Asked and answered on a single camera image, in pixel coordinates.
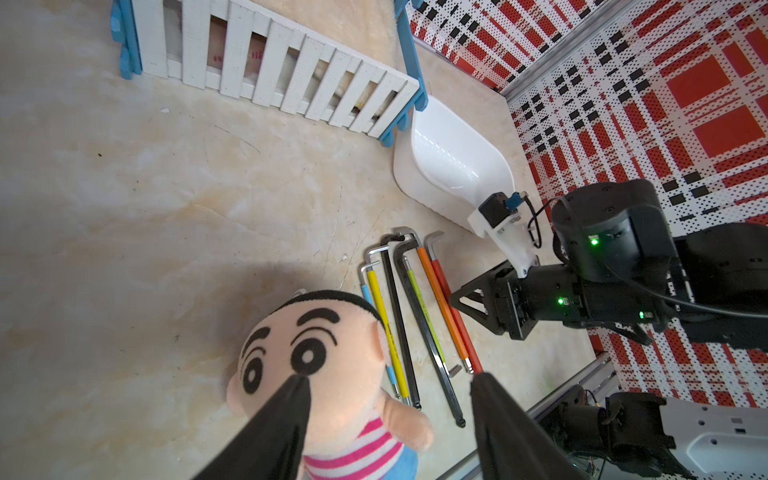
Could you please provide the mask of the red hex key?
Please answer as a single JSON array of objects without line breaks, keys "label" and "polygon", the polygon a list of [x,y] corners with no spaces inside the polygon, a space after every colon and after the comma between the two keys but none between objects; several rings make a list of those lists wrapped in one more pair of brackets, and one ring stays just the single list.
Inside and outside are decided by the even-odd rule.
[{"label": "red hex key", "polygon": [[448,307],[449,319],[446,321],[449,333],[460,359],[464,362],[465,369],[470,374],[483,372],[482,363],[477,355],[474,344],[458,309],[450,304],[452,291],[443,272],[440,260],[437,256],[435,245],[444,236],[442,231],[428,234],[424,239],[424,246],[434,271],[438,285],[442,292],[444,303]]}]

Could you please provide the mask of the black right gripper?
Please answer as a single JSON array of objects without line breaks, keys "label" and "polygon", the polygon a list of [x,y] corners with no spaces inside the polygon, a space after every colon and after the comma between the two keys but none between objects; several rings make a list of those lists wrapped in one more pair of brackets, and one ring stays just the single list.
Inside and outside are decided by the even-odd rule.
[{"label": "black right gripper", "polygon": [[584,288],[568,266],[533,266],[524,278],[507,261],[466,283],[450,305],[497,336],[525,340],[537,323],[589,329]]}]

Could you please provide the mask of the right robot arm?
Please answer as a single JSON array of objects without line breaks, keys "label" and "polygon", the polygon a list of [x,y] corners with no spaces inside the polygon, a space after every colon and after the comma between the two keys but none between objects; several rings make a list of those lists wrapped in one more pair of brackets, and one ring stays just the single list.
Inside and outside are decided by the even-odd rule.
[{"label": "right robot arm", "polygon": [[451,305],[490,332],[525,339],[540,321],[605,328],[641,345],[678,321],[693,343],[767,347],[767,229],[726,223],[671,234],[653,184],[596,183],[533,208],[497,192],[470,216],[505,260]]}]

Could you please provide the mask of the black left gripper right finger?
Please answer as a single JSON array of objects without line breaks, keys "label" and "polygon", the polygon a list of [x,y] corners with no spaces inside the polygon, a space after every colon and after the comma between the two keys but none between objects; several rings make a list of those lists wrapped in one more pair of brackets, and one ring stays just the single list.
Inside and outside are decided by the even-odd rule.
[{"label": "black left gripper right finger", "polygon": [[585,479],[551,438],[489,373],[470,388],[477,452],[485,479]]}]

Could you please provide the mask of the lime green hex key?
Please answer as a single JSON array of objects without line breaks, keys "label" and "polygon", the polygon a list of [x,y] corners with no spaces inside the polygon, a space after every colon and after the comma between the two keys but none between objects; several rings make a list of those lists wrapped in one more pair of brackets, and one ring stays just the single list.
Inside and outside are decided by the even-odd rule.
[{"label": "lime green hex key", "polygon": [[408,276],[408,279],[409,279],[410,286],[412,287],[412,289],[413,289],[413,291],[414,291],[414,293],[415,293],[415,295],[416,295],[416,297],[418,299],[418,303],[420,305],[420,309],[421,309],[422,314],[423,314],[423,316],[425,318],[425,321],[426,321],[426,324],[428,326],[430,335],[431,335],[431,337],[432,337],[432,339],[433,339],[433,341],[435,343],[435,346],[436,346],[436,349],[438,351],[439,357],[440,357],[440,359],[441,359],[441,361],[443,363],[443,366],[448,371],[449,377],[451,379],[453,379],[453,378],[456,377],[456,375],[458,373],[460,373],[462,371],[462,366],[461,365],[455,365],[452,369],[448,368],[444,352],[442,350],[442,347],[441,347],[438,335],[437,335],[437,333],[436,333],[436,331],[434,329],[434,326],[433,326],[433,324],[431,322],[431,319],[430,319],[430,316],[429,316],[429,311],[428,311],[426,303],[425,303],[425,301],[423,299],[421,289],[419,287],[418,281],[417,281],[416,276],[414,274],[413,268],[411,267],[411,264],[410,264],[410,262],[409,262],[409,260],[408,260],[406,255],[403,256],[403,263],[404,263],[404,267],[405,267],[405,270],[406,270],[406,273],[407,273],[407,276]]}]

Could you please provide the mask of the large black hex key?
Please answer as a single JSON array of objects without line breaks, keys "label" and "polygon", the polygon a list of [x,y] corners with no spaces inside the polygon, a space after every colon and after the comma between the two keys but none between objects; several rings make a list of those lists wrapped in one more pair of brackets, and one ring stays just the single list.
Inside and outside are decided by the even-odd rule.
[{"label": "large black hex key", "polygon": [[453,385],[450,380],[449,372],[446,368],[445,362],[439,352],[435,336],[432,333],[428,321],[428,315],[423,302],[419,298],[417,293],[418,283],[415,281],[415,276],[412,274],[412,270],[409,268],[406,253],[416,247],[416,241],[413,238],[407,238],[405,241],[398,243],[393,252],[394,264],[396,272],[403,284],[406,298],[412,308],[416,324],[419,328],[423,341],[428,351],[430,360],[432,361],[435,372],[438,376],[443,394],[446,398],[447,404],[455,421],[455,424],[459,428],[466,427],[466,420],[463,415],[458,397],[454,391]]}]

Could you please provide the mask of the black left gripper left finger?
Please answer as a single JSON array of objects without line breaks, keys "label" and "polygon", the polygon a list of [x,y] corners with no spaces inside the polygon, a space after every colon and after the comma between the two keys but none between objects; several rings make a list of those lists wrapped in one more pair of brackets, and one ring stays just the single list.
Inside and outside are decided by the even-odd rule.
[{"label": "black left gripper left finger", "polygon": [[310,407],[309,379],[289,377],[196,478],[297,479]]}]

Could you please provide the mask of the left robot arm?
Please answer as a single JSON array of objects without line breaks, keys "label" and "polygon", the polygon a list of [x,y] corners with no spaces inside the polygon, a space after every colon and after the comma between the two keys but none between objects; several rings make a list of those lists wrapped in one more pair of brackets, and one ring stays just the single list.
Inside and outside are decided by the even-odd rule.
[{"label": "left robot arm", "polygon": [[[703,479],[767,472],[767,414],[651,393],[618,392],[602,405],[558,402],[530,417],[490,374],[470,387],[476,454],[486,479],[580,479],[572,458],[600,458],[643,478]],[[200,472],[203,479],[411,479],[416,451],[381,419],[346,449],[305,455],[310,389],[289,378]]]}]

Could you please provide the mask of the thin black hex key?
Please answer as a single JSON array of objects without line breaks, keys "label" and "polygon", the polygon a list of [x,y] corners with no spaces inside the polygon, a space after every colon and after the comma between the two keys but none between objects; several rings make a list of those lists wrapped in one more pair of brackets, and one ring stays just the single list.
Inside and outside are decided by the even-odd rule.
[{"label": "thin black hex key", "polygon": [[393,359],[395,378],[397,380],[398,392],[404,403],[420,410],[422,408],[421,398],[418,390],[418,384],[415,377],[413,361],[411,358],[408,337],[404,325],[402,309],[398,296],[397,286],[395,284],[394,269],[390,256],[390,246],[395,242],[402,242],[405,237],[402,234],[385,234],[377,247],[370,247],[365,256],[369,259],[373,254],[381,256],[384,278],[387,285],[389,299],[392,305],[393,326],[390,333],[394,341],[394,352],[397,359]]}]

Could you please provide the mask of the orange hex key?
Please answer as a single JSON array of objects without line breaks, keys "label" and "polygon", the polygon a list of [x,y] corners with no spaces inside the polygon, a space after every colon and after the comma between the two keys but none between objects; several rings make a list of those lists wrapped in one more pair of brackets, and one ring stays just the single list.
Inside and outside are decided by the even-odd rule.
[{"label": "orange hex key", "polygon": [[449,306],[446,300],[443,289],[438,280],[438,276],[432,265],[432,260],[426,249],[426,244],[419,239],[416,232],[410,227],[396,227],[394,232],[399,235],[410,236],[417,242],[417,253],[418,253],[419,259],[421,261],[425,274],[427,275],[427,278],[429,280],[430,287],[433,291],[433,295],[435,296],[435,299],[441,311],[444,322],[448,328],[453,345],[457,351],[459,358],[462,361],[464,369],[469,374],[473,374],[474,369],[473,369],[471,360],[469,358],[467,348],[460,335],[457,323],[451,311],[451,307]]}]

